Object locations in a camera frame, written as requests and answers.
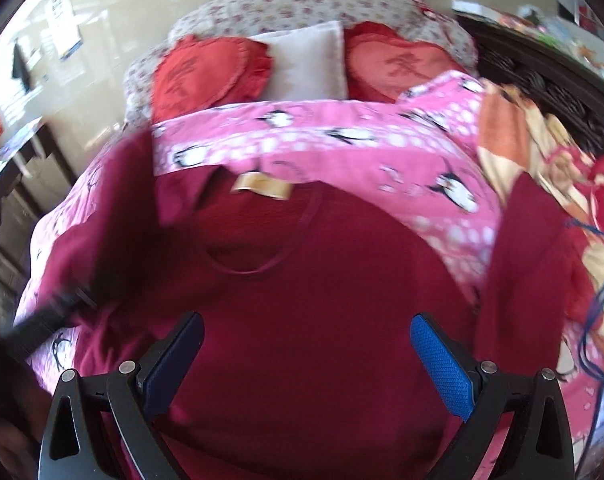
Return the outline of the dark wooden headboard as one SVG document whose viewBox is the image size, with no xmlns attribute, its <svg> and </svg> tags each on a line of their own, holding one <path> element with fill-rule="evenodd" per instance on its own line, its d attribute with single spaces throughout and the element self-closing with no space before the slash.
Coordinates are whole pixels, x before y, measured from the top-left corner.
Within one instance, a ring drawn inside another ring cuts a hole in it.
<svg viewBox="0 0 604 480">
<path fill-rule="evenodd" d="M 513 84 L 556 115 L 585 151 L 604 156 L 604 80 L 541 41 L 466 13 L 456 20 L 476 43 L 479 74 Z"/>
</svg>

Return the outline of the dark wooden desk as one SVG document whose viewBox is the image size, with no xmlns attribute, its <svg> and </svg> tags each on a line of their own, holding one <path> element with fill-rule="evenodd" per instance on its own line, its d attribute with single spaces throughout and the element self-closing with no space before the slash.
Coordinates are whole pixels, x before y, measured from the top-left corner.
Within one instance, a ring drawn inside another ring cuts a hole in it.
<svg viewBox="0 0 604 480">
<path fill-rule="evenodd" d="M 46 160 L 50 156 L 55 160 L 61 174 L 70 186 L 77 181 L 77 174 L 70 166 L 70 162 L 63 154 L 60 145 L 56 142 L 52 130 L 44 118 L 39 117 L 28 122 L 17 131 L 12 138 L 0 148 L 0 226 L 2 217 L 2 200 L 16 191 L 25 203 L 26 210 L 36 219 L 44 215 L 35 197 L 30 194 L 22 183 L 26 174 L 26 165 L 33 158 Z M 27 271 L 11 254 L 0 244 L 0 259 L 12 271 L 27 278 Z"/>
</svg>

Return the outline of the white square pillow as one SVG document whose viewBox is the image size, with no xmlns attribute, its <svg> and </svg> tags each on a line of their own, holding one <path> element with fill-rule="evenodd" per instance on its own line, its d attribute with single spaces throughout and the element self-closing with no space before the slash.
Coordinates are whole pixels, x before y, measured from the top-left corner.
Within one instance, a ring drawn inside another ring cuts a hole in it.
<svg viewBox="0 0 604 480">
<path fill-rule="evenodd" d="M 262 101 L 345 100 L 344 36 L 339 21 L 251 37 L 273 60 Z"/>
</svg>

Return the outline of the red heart pillow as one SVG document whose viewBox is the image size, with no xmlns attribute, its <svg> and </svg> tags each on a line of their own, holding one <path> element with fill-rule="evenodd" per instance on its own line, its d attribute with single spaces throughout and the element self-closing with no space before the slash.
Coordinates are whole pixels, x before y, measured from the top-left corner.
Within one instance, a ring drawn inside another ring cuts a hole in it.
<svg viewBox="0 0 604 480">
<path fill-rule="evenodd" d="M 442 47 L 402 38 L 391 27 L 359 23 L 344 31 L 344 66 L 351 100 L 394 103 L 406 90 L 447 72 L 466 70 Z"/>
<path fill-rule="evenodd" d="M 152 122 L 200 110 L 253 102 L 273 69 L 267 44 L 245 37 L 180 39 L 153 76 Z"/>
</svg>

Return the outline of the dark red sweater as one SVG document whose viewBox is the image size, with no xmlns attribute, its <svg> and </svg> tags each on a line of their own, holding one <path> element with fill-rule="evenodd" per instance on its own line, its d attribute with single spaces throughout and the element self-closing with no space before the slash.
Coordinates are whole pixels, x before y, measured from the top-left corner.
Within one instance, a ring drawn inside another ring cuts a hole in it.
<svg viewBox="0 0 604 480">
<path fill-rule="evenodd" d="M 121 145 L 96 210 L 52 247 L 38 297 L 78 285 L 75 364 L 137 359 L 188 311 L 203 346 L 157 430 L 193 479 L 420 479 L 448 416 L 409 342 L 411 318 L 507 372 L 558 361 L 570 289 L 566 213 L 521 177 L 468 299 L 390 214 L 323 182 L 278 202 L 226 169 L 158 176 L 153 139 Z"/>
</svg>

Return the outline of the left red heart pillow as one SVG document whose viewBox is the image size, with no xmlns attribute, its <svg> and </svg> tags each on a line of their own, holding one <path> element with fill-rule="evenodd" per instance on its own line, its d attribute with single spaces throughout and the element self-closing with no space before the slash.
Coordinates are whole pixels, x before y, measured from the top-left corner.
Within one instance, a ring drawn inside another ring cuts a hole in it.
<svg viewBox="0 0 604 480">
<path fill-rule="evenodd" d="M 273 69 L 267 44 L 245 37 L 180 39 L 153 76 L 152 122 L 200 110 L 253 102 Z"/>
</svg>

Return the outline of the orange cartoon blanket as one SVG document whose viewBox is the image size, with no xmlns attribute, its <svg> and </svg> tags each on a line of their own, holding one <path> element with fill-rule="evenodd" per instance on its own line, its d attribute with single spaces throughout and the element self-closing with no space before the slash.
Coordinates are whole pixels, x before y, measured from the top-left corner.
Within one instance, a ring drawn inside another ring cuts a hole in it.
<svg viewBox="0 0 604 480">
<path fill-rule="evenodd" d="M 476 350 L 510 373 L 555 368 L 572 321 L 604 354 L 604 156 L 517 88 L 483 86 L 477 154 L 504 209 Z"/>
</svg>

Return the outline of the floral bed pillow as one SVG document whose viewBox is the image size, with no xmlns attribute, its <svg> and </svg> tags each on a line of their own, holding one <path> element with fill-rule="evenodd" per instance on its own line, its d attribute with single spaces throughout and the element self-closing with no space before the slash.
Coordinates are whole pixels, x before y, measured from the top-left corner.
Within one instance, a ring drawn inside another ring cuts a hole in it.
<svg viewBox="0 0 604 480">
<path fill-rule="evenodd" d="M 149 124 L 153 74 L 181 37 L 254 36 L 329 21 L 346 28 L 363 22 L 387 25 L 407 40 L 437 44 L 468 73 L 478 72 L 478 49 L 469 32 L 423 0 L 211 0 L 180 18 L 166 39 L 129 65 L 123 81 L 125 124 Z"/>
</svg>

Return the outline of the right red heart pillow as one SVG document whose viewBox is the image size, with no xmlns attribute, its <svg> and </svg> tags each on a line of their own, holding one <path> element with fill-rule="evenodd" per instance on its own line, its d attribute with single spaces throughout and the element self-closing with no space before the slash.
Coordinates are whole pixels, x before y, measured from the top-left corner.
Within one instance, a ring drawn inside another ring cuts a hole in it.
<svg viewBox="0 0 604 480">
<path fill-rule="evenodd" d="M 391 27 L 359 23 L 344 31 L 344 66 L 351 100 L 394 103 L 406 90 L 447 72 L 466 70 L 442 47 L 402 38 Z"/>
</svg>

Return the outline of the pink penguin blanket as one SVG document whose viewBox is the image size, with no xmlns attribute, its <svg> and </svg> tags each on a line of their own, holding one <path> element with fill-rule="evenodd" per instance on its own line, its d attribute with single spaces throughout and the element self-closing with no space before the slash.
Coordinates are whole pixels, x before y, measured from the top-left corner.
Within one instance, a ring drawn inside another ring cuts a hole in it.
<svg viewBox="0 0 604 480">
<path fill-rule="evenodd" d="M 96 186 L 116 148 L 142 133 L 153 139 L 158 176 L 200 167 L 230 171 L 232 191 L 282 202 L 298 184 L 323 182 L 376 206 L 420 236 L 468 299 L 482 292 L 503 205 L 481 168 L 477 145 L 485 81 L 449 70 L 394 103 L 246 102 L 212 107 L 125 136 L 97 157 L 70 195 L 36 226 L 32 276 L 17 314 L 32 314 L 55 241 L 96 210 Z M 77 315 L 75 364 L 81 328 Z M 576 323 L 564 325 L 558 380 L 573 457 L 583 455 L 599 399 L 593 378 L 575 364 Z"/>
</svg>

